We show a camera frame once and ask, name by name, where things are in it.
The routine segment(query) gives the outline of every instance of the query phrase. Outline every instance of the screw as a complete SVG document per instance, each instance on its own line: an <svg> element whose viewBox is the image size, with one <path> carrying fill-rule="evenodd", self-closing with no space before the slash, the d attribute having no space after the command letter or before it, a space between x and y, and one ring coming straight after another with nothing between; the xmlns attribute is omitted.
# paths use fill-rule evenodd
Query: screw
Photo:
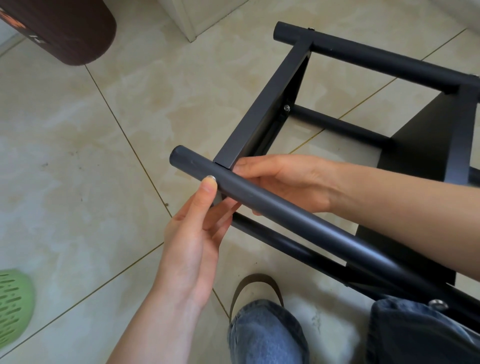
<svg viewBox="0 0 480 364"><path fill-rule="evenodd" d="M428 302L428 306L435 311L445 311L448 310L448 305L442 300L431 300Z"/></svg>

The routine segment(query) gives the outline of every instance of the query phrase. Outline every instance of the green basket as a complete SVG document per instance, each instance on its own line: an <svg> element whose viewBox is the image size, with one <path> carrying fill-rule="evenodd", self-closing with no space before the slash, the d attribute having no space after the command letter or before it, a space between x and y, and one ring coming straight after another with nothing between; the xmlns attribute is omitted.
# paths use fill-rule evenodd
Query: green basket
<svg viewBox="0 0 480 364"><path fill-rule="evenodd" d="M35 305L30 278L16 269L0 270L0 349L17 340Z"/></svg>

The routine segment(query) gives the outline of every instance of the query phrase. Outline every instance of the right hand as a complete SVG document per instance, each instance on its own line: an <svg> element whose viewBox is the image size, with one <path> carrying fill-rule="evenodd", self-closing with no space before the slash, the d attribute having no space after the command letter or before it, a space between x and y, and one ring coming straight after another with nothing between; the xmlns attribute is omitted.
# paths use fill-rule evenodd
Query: right hand
<svg viewBox="0 0 480 364"><path fill-rule="evenodd" d="M327 212L331 209L327 179L334 164L315 156L279 154L240 158L233 171L307 211Z"/></svg>

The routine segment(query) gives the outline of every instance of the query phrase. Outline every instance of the blue jeans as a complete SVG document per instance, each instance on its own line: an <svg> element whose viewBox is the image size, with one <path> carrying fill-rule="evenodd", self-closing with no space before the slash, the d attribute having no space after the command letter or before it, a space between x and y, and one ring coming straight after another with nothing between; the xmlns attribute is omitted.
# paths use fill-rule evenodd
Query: blue jeans
<svg viewBox="0 0 480 364"><path fill-rule="evenodd" d="M232 364L310 362L303 331L285 308L268 300L244 306L228 328ZM480 363L480 336L428 306L398 298L372 306L368 364Z"/></svg>

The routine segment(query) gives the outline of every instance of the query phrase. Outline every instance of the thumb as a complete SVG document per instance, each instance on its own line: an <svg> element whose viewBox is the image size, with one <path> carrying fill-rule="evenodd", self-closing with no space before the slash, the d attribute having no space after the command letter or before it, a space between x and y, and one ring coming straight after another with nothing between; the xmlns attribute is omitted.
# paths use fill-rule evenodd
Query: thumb
<svg viewBox="0 0 480 364"><path fill-rule="evenodd" d="M216 196L216 180L214 176L206 176L195 193L184 221L194 229L202 229L205 216Z"/></svg>

